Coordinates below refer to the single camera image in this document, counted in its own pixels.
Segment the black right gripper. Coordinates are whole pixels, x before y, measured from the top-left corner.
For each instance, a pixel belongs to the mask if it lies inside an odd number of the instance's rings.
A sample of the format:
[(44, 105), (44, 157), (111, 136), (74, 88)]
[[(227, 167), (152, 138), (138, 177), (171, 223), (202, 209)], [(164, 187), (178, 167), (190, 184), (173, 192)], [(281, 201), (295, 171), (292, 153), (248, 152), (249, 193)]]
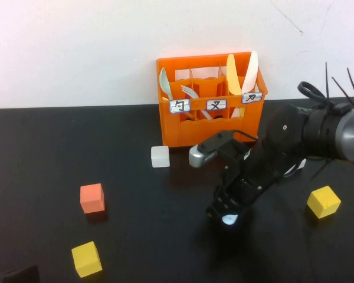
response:
[(206, 208), (212, 220), (226, 215), (228, 224), (243, 222), (247, 211), (243, 206), (252, 205), (271, 187), (271, 149), (253, 147), (238, 157), (236, 165), (240, 172), (226, 185), (225, 192), (213, 193)]

